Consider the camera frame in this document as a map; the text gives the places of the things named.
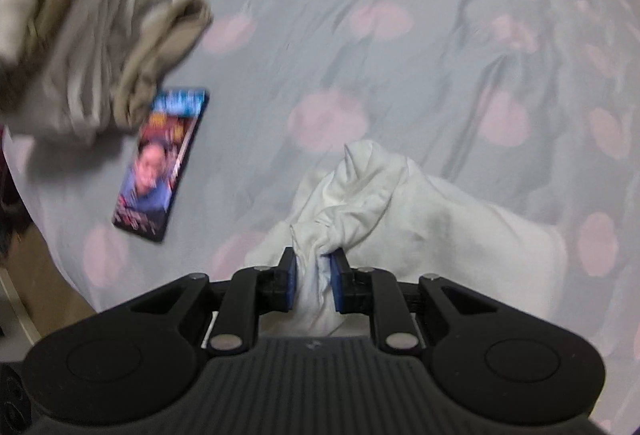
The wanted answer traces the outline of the white t-shirt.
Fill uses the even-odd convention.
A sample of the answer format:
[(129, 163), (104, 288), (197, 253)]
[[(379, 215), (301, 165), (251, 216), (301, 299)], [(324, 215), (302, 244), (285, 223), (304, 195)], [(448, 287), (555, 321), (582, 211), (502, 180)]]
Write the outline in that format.
[(337, 249), (350, 266), (386, 269), (406, 282), (436, 273), (544, 319), (560, 303), (567, 266), (553, 227), (472, 197), (371, 140), (346, 146), (333, 171), (309, 172), (288, 217), (245, 263), (277, 264), (286, 247), (296, 256), (297, 293), (292, 311), (262, 318), (267, 335), (366, 330), (363, 318), (335, 311), (329, 256)]

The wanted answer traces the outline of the pile of folded clothes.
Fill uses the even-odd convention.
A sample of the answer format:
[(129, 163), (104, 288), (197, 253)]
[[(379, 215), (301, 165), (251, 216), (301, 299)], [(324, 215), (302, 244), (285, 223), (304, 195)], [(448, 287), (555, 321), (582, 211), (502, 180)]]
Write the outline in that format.
[(89, 145), (133, 131), (213, 15), (205, 0), (1, 0), (1, 126)]

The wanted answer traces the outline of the smartphone with lit screen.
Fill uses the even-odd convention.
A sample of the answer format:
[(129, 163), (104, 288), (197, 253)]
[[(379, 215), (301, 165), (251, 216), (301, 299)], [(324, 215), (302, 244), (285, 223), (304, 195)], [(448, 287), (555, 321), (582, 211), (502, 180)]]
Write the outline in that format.
[(143, 122), (117, 196), (112, 224), (160, 242), (198, 125), (209, 101), (204, 88), (160, 93)]

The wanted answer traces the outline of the grey polka dot bedsheet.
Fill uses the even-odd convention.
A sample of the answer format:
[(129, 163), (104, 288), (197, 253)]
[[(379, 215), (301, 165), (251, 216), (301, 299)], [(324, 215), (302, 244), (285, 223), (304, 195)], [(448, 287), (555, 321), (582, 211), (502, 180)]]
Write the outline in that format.
[(371, 140), (553, 227), (551, 321), (606, 367), (594, 418), (639, 424), (639, 0), (209, 0), (171, 77), (210, 100), (161, 243), (116, 229), (134, 145), (6, 142), (58, 269), (95, 309), (201, 271), (224, 279), (288, 217), (303, 178)]

